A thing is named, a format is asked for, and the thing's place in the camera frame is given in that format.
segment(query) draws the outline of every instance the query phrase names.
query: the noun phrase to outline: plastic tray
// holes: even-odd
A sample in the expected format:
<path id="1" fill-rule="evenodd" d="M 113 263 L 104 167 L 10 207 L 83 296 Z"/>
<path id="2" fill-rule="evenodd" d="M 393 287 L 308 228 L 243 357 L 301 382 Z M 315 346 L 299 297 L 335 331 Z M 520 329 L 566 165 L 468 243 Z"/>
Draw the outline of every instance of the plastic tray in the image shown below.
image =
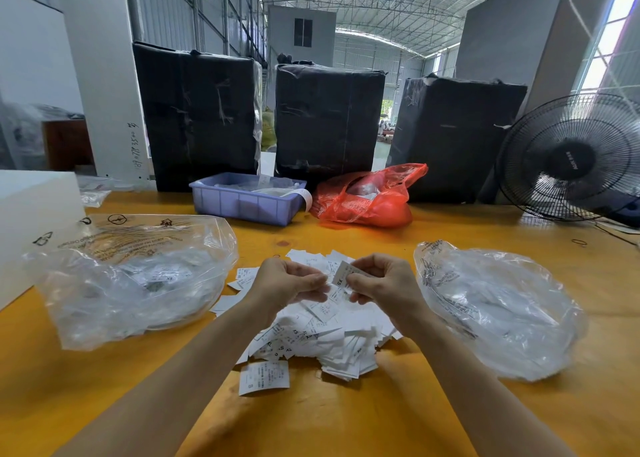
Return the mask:
<path id="1" fill-rule="evenodd" d="M 267 225 L 287 226 L 304 202 L 299 194 L 280 198 L 215 187 L 216 184 L 240 184 L 259 178 L 258 175 L 223 172 L 190 183 L 196 212 L 213 214 L 221 218 L 237 218 Z M 292 179 L 292 181 L 300 183 L 300 189 L 304 189 L 307 185 L 304 180 Z"/>

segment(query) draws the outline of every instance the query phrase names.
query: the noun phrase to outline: electric fan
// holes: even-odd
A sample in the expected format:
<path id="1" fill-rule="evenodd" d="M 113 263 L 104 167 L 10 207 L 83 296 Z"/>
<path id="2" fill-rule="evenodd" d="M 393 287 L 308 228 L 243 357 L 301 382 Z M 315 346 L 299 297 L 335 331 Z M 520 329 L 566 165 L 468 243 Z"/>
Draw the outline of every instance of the electric fan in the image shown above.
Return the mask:
<path id="1" fill-rule="evenodd" d="M 640 225 L 640 105 L 582 93 L 524 115 L 495 165 L 500 190 L 524 211 L 555 221 L 607 217 Z"/>

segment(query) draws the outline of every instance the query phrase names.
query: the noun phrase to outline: table surface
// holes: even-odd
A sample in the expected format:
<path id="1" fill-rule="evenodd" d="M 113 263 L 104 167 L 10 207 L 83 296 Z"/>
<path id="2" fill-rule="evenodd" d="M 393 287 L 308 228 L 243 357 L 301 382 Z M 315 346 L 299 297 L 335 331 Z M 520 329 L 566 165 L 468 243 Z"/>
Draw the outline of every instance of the table surface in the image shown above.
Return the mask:
<path id="1" fill-rule="evenodd" d="M 192 214 L 193 206 L 188 194 L 113 193 L 88 211 Z M 640 251 L 593 227 L 541 223 L 514 207 L 422 205 L 412 212 L 413 223 L 395 230 L 320 223 L 302 212 L 286 228 L 231 220 L 237 267 L 292 248 L 412 260 L 417 243 L 437 239 L 531 257 L 587 311 L 589 332 L 571 368 L 533 384 L 507 381 L 508 388 L 578 455 L 640 456 Z M 62 351 L 39 294 L 29 290 L 0 312 L 0 455 L 49 455 L 213 317 L 89 353 Z M 475 455 L 411 340 L 387 343 L 377 361 L 379 369 L 345 383 L 320 373 L 315 359 L 292 358 L 290 389 L 249 397 L 237 395 L 239 373 L 232 371 L 179 455 Z"/>

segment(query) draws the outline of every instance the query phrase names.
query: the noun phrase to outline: black plastic wrap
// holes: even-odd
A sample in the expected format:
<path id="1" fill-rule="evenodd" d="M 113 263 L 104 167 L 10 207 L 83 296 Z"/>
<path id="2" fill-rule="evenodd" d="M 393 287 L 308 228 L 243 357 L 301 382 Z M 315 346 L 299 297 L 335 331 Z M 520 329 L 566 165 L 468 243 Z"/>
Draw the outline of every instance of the black plastic wrap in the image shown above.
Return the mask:
<path id="1" fill-rule="evenodd" d="M 428 165 L 409 201 L 475 202 L 526 94 L 502 82 L 407 79 L 387 167 Z"/>
<path id="2" fill-rule="evenodd" d="M 190 192 L 190 182 L 221 172 L 256 174 L 260 65 L 142 43 L 133 49 L 158 191 Z"/>
<path id="3" fill-rule="evenodd" d="M 385 89 L 383 71 L 278 65 L 276 175 L 319 182 L 370 171 Z"/>

